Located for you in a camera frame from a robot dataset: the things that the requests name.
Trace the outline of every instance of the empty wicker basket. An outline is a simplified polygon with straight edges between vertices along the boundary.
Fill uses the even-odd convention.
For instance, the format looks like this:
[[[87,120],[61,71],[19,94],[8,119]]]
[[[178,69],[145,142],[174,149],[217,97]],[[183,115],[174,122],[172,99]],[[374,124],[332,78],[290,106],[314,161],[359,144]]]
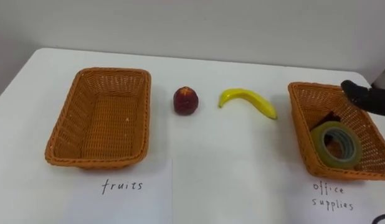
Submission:
[[[310,174],[331,179],[385,180],[385,140],[367,112],[352,105],[339,86],[296,82],[289,84],[288,90],[300,154]],[[325,166],[314,150],[310,128],[330,111],[360,138],[363,157],[353,170]]]
[[[141,161],[148,150],[150,91],[145,70],[79,71],[47,144],[47,162],[117,169]]]

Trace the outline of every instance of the masking tape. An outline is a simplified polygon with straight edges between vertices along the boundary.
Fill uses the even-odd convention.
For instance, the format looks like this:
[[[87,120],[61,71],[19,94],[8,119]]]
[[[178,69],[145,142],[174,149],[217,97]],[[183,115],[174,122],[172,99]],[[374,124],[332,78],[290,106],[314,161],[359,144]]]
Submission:
[[[353,130],[341,122],[325,122],[313,129],[310,134],[318,157],[326,166],[339,169],[352,169],[359,163],[363,154],[359,137]],[[324,143],[325,135],[332,136],[333,140],[340,144],[342,150],[340,158],[332,155],[327,149]]]

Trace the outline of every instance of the yellow banana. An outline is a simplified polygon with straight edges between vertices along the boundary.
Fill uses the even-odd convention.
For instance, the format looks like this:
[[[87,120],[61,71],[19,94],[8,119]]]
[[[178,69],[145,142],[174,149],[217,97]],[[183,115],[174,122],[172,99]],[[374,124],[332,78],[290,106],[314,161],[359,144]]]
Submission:
[[[265,98],[251,90],[231,88],[223,91],[220,96],[219,107],[222,108],[224,103],[236,98],[242,98],[249,101],[268,118],[277,119],[277,112],[275,111],[274,106]]]

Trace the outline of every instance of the paper sheet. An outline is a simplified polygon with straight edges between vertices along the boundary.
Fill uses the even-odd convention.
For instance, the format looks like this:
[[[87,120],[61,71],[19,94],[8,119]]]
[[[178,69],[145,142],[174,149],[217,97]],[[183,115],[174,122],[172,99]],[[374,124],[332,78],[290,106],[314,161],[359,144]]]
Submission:
[[[60,223],[172,223],[171,160],[83,172]]]
[[[290,224],[370,224],[380,215],[364,181],[335,181],[297,172],[287,189]]]

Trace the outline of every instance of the basket rim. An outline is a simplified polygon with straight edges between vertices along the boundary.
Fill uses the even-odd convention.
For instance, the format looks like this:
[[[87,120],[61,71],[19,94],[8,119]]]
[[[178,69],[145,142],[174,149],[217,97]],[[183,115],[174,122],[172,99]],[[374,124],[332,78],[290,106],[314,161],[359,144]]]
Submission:
[[[298,97],[297,97],[297,93],[296,93],[296,87],[301,87],[301,86],[315,86],[315,87],[318,87],[318,88],[326,88],[326,89],[334,89],[334,90],[341,90],[341,87],[340,86],[337,86],[337,85],[329,85],[329,84],[321,84],[321,83],[310,83],[310,82],[291,82],[289,85],[288,85],[288,92],[290,94],[290,97],[293,98],[294,100],[291,100],[291,103],[293,104],[296,104],[298,110],[297,112],[299,112],[299,117],[301,118],[304,118],[304,115],[302,113],[302,107],[299,105],[299,100],[298,100]],[[368,114],[368,112],[366,111],[363,111],[363,110],[360,110],[359,111],[367,120],[368,122],[370,123],[371,125],[371,128],[373,128],[374,130],[374,133],[375,135],[377,136],[377,138],[381,141],[381,144],[383,144],[385,146],[385,139],[383,138],[382,134],[379,132],[379,129],[378,127],[374,124],[374,121],[371,119],[370,115]],[[306,135],[310,135],[310,130],[308,128],[308,124],[306,122],[305,119],[301,119],[299,122],[303,122],[304,126],[305,126],[305,134]],[[365,179],[376,179],[376,180],[380,180],[382,179],[382,177],[385,177],[385,172],[368,172],[368,171],[357,171],[357,170],[345,170],[345,169],[338,169],[338,168],[330,168],[330,167],[327,167],[326,165],[324,165],[324,163],[319,159],[318,157],[318,154],[317,152],[314,150],[315,146],[314,146],[314,143],[313,143],[313,140],[312,138],[310,138],[310,145],[311,145],[311,148],[313,149],[312,150],[312,153],[314,153],[314,155],[316,155],[316,170],[318,171],[319,174],[323,173],[325,175],[336,175],[336,174],[342,174],[342,173],[345,173],[345,172],[350,172],[354,175],[360,175],[362,177],[365,176]]]
[[[63,157],[56,157],[54,156],[54,148],[52,147],[59,135],[59,130],[63,126],[63,123],[65,121],[65,117],[67,115],[67,112],[69,110],[69,106],[71,104],[71,101],[74,97],[74,93],[77,89],[77,86],[79,84],[80,78],[84,75],[85,72],[100,72],[100,71],[120,71],[120,72],[134,72],[138,73],[142,77],[145,78],[145,86],[146,86],[146,91],[143,93],[145,95],[145,115],[144,115],[144,128],[143,128],[143,143],[141,145],[141,149],[138,151],[137,154],[134,156],[126,156],[126,157],[119,157],[116,159],[84,159],[84,158],[63,158]],[[82,166],[77,167],[95,167],[96,165],[94,164],[100,164],[100,166],[114,166],[114,163],[120,163],[119,165],[122,164],[128,164],[131,161],[135,161],[137,159],[141,160],[142,158],[145,157],[146,152],[148,151],[148,141],[149,141],[149,125],[150,125],[150,96],[151,96],[151,74],[143,69],[138,69],[138,68],[111,68],[111,67],[92,67],[92,68],[84,68],[80,70],[70,87],[70,90],[68,92],[68,95],[65,99],[64,105],[60,111],[59,118],[57,122],[55,123],[55,126],[53,128],[53,131],[50,135],[50,138],[47,142],[46,149],[45,149],[45,159],[48,163],[52,165],[58,165],[58,166],[64,166],[68,165],[71,166],[71,164],[77,163],[77,164],[84,164]]]

